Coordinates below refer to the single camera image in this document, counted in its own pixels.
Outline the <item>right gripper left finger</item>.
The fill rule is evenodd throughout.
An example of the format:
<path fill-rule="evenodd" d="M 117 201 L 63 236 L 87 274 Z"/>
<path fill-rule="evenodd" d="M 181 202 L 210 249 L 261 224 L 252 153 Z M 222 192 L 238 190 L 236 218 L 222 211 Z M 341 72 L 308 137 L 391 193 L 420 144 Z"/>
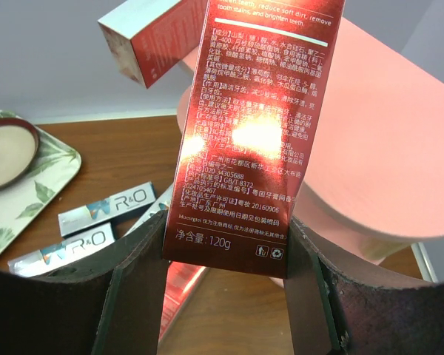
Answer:
<path fill-rule="evenodd" d="M 166 218 L 38 277 L 0 270 L 0 354 L 155 354 Z"/>

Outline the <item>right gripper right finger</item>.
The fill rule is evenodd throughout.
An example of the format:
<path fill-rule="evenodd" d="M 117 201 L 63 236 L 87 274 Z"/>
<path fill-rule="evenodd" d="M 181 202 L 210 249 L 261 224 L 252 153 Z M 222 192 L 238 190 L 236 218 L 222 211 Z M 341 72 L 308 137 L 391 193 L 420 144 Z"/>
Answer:
<path fill-rule="evenodd" d="M 287 256 L 295 354 L 444 354 L 444 282 L 376 266 L 296 218 Z"/>

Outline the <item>red 3D toothpaste box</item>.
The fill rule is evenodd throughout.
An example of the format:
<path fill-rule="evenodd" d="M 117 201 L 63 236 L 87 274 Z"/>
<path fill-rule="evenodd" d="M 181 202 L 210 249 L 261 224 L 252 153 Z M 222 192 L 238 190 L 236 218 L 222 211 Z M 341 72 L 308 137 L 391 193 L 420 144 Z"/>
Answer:
<path fill-rule="evenodd" d="M 125 1 L 98 20 L 119 72 L 151 87 L 199 45 L 206 0 Z"/>

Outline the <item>dark red toothpaste box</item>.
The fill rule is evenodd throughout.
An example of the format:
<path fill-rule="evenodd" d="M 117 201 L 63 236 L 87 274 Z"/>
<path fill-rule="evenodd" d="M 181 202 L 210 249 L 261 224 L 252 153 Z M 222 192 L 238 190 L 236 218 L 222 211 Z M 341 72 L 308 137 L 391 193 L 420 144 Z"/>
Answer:
<path fill-rule="evenodd" d="M 284 278 L 343 1 L 210 1 L 167 260 Z"/>

